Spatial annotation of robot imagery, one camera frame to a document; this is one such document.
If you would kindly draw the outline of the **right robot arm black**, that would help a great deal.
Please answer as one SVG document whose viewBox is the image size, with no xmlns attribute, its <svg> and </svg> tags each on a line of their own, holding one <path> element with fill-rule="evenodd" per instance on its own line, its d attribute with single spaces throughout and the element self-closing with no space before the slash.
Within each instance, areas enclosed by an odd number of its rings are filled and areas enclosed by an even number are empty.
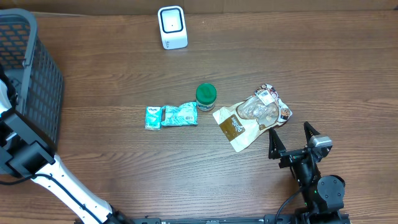
<svg viewBox="0 0 398 224">
<path fill-rule="evenodd" d="M 298 191 L 291 195 L 275 215 L 264 218 L 270 223 L 349 223 L 349 216 L 342 215 L 345 181 L 338 175 L 321 176 L 317 163 L 325 158 L 333 147 L 329 136 L 320 134 L 309 122 L 303 124 L 306 145 L 302 149 L 286 150 L 277 132 L 269 130 L 269 159 L 278 159 L 279 167 L 290 169 L 298 183 Z M 305 206 L 293 214 L 282 211 L 297 195 L 302 195 Z"/>
</svg>

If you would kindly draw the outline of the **green lid jar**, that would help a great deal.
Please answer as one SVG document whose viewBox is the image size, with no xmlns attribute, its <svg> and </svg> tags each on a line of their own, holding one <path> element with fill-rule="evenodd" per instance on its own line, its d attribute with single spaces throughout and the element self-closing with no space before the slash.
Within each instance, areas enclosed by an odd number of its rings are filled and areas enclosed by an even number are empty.
<svg viewBox="0 0 398 224">
<path fill-rule="evenodd" d="M 217 91 L 212 84 L 202 83 L 197 87 L 195 96 L 200 110 L 211 111 L 215 106 Z"/>
</svg>

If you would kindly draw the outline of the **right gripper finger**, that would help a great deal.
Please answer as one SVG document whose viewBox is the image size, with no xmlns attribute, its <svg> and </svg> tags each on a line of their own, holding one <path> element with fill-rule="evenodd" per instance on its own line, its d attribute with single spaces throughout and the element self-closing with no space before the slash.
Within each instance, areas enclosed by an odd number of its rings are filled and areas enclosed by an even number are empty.
<svg viewBox="0 0 398 224">
<path fill-rule="evenodd" d="M 316 145 L 320 133 L 308 122 L 304 122 L 304 131 L 308 145 Z"/>
<path fill-rule="evenodd" d="M 274 128 L 269 129 L 269 159 L 279 159 L 286 148 Z"/>
</svg>

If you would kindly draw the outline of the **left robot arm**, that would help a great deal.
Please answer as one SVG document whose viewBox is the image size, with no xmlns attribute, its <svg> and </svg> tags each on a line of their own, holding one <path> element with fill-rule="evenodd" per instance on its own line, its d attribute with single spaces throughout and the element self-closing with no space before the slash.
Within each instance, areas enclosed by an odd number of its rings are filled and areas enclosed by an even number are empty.
<svg viewBox="0 0 398 224">
<path fill-rule="evenodd" d="M 131 223 L 124 214 L 88 190 L 65 166 L 55 144 L 16 110 L 17 93 L 1 69 L 1 174 L 31 180 L 49 190 L 80 219 L 78 223 Z"/>
</svg>

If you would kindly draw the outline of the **teal packet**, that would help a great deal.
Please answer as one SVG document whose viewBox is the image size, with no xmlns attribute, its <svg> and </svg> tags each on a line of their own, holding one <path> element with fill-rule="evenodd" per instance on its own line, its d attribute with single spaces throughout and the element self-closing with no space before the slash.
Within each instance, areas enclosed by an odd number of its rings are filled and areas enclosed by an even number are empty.
<svg viewBox="0 0 398 224">
<path fill-rule="evenodd" d="M 180 106 L 163 106 L 164 120 L 162 126 L 189 126 L 197 125 L 198 112 L 197 103 L 188 102 Z"/>
</svg>

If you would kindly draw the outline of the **teal tissue pack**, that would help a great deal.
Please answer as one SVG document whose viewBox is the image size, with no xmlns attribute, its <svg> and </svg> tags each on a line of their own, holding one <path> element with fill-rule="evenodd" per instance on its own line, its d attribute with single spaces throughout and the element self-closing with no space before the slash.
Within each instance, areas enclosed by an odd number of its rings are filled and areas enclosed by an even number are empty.
<svg viewBox="0 0 398 224">
<path fill-rule="evenodd" d="M 147 106 L 144 128 L 146 130 L 160 130 L 162 121 L 162 108 L 158 106 Z"/>
</svg>

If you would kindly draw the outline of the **brown white snack bag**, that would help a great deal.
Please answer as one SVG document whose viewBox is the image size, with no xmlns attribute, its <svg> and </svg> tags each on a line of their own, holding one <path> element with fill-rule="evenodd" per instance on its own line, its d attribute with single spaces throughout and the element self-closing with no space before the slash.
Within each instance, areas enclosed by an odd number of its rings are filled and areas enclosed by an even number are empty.
<svg viewBox="0 0 398 224">
<path fill-rule="evenodd" d="M 265 83 L 244 101 L 222 107 L 213 117 L 236 152 L 249 147 L 262 133 L 282 126 L 293 115 L 275 88 Z"/>
</svg>

